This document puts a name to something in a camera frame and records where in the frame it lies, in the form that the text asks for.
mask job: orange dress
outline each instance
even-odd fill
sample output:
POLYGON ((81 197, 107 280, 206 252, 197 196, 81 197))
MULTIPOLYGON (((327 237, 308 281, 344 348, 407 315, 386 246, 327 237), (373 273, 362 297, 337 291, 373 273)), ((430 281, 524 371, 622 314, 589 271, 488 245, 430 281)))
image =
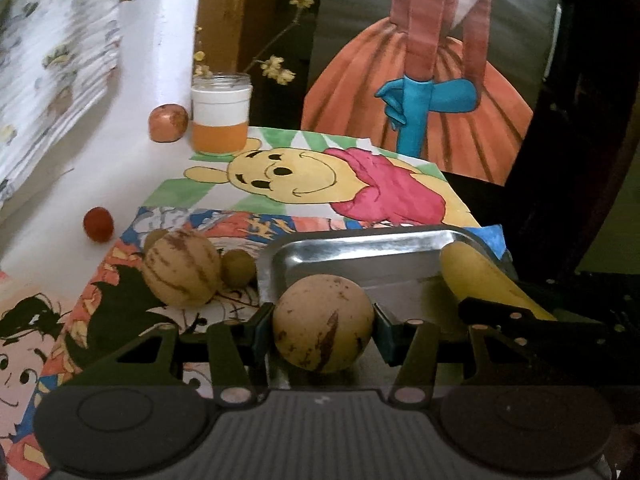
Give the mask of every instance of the orange dress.
POLYGON ((478 0, 462 19, 463 41, 448 36, 457 2, 392 0, 391 16, 349 42, 309 90, 302 129, 368 137, 395 151, 398 134, 377 90, 404 75, 435 82, 465 77, 476 87, 476 109, 429 113, 421 156, 441 170, 504 184, 532 111, 486 61, 491 0, 478 0))

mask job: stainless steel tray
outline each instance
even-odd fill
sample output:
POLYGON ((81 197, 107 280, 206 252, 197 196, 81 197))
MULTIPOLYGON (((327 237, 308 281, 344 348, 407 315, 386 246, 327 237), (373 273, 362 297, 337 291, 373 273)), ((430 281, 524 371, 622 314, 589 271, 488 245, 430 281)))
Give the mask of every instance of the stainless steel tray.
MULTIPOLYGON (((445 333, 465 333, 466 326, 456 313, 455 298, 440 272, 440 250, 454 241, 470 244, 500 266, 480 238, 455 227, 287 235, 268 245, 258 259, 260 300, 276 303, 297 280, 312 274, 334 274, 359 284, 372 302, 400 321, 422 319, 439 325, 445 333)), ((273 354, 268 367, 272 388, 325 384, 386 389, 397 373, 385 364, 373 342, 353 367, 340 374, 307 373, 273 354)), ((444 383, 452 380, 445 376, 441 379, 444 383)))

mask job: gray painting background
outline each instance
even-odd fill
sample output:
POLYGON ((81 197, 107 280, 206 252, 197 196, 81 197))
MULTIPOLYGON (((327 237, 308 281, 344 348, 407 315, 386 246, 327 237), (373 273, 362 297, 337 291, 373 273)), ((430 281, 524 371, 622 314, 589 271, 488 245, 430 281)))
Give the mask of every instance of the gray painting background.
MULTIPOLYGON (((532 108, 550 54, 558 0, 494 0, 488 60, 532 108)), ((389 15, 391 0, 321 0, 308 87, 361 31, 389 15)), ((460 32, 452 36, 459 38, 460 32)))

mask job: jar of orange liquid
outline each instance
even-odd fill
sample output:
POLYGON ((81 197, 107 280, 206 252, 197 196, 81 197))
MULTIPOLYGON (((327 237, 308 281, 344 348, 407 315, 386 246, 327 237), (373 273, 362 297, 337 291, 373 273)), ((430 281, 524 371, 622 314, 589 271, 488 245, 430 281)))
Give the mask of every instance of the jar of orange liquid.
POLYGON ((196 152, 229 155, 244 148, 252 89, 247 74, 194 78, 192 143, 196 152))

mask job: pleated orange skirt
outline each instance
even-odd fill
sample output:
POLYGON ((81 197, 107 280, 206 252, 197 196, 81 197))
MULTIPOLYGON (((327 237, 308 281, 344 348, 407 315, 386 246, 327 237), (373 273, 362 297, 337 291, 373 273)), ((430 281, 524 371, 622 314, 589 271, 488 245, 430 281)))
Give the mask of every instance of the pleated orange skirt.
MULTIPOLYGON (((398 134, 385 115, 376 91, 403 76, 406 34, 388 18, 374 23, 349 42, 309 90, 302 129, 369 138, 373 145, 396 150, 398 134)), ((438 51, 436 82, 462 77, 462 44, 446 38, 438 51)), ((465 114, 429 115, 421 157, 441 170, 504 184, 532 111, 516 89, 490 63, 478 108, 465 114)))

